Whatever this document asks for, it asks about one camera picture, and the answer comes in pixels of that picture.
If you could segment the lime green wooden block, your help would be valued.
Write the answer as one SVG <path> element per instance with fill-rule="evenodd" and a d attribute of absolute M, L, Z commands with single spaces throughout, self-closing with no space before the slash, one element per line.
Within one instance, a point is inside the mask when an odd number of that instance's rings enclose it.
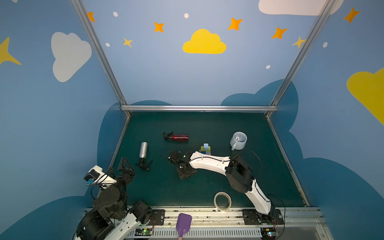
<path fill-rule="evenodd" d="M 205 148 L 204 146 L 201 146 L 200 152 L 202 154 L 211 155 L 211 147 L 208 146 L 207 148 Z"/>

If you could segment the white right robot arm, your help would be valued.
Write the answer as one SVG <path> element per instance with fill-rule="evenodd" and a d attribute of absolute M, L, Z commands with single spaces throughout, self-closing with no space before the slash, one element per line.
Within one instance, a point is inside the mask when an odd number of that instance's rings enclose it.
<path fill-rule="evenodd" d="M 254 205 L 259 223 L 269 224 L 274 218 L 275 206 L 259 187 L 250 165 L 238 155 L 231 158 L 200 152 L 186 151 L 183 154 L 172 151 L 168 161 L 178 166 L 177 172 L 181 180 L 191 177 L 198 169 L 226 176 L 230 186 L 237 192 L 244 193 Z"/>

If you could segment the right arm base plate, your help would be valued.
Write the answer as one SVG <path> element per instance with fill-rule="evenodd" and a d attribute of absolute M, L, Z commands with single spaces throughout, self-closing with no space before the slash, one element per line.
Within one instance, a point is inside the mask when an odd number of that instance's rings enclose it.
<path fill-rule="evenodd" d="M 243 209 L 245 225 L 283 225 L 284 215 L 279 209 L 272 209 L 269 214 L 261 214 L 255 209 Z"/>

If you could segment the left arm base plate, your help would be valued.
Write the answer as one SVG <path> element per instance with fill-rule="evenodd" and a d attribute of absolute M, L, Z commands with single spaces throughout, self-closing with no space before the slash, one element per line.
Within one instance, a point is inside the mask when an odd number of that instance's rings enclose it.
<path fill-rule="evenodd" d="M 164 209 L 153 209 L 150 216 L 148 226 L 163 226 L 165 221 L 165 210 Z"/>

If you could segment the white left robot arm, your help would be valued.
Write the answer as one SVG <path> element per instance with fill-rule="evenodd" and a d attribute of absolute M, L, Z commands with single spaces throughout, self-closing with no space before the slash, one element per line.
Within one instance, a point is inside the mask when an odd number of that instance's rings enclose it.
<path fill-rule="evenodd" d="M 88 186 L 99 186 L 101 192 L 93 198 L 93 208 L 85 213 L 73 235 L 74 240 L 123 240 L 140 225 L 147 224 L 152 208 L 139 200 L 128 207 L 127 184 L 136 174 L 126 158 L 118 166 L 115 176 L 110 168 L 107 173 L 99 166 L 91 168 L 84 177 Z"/>

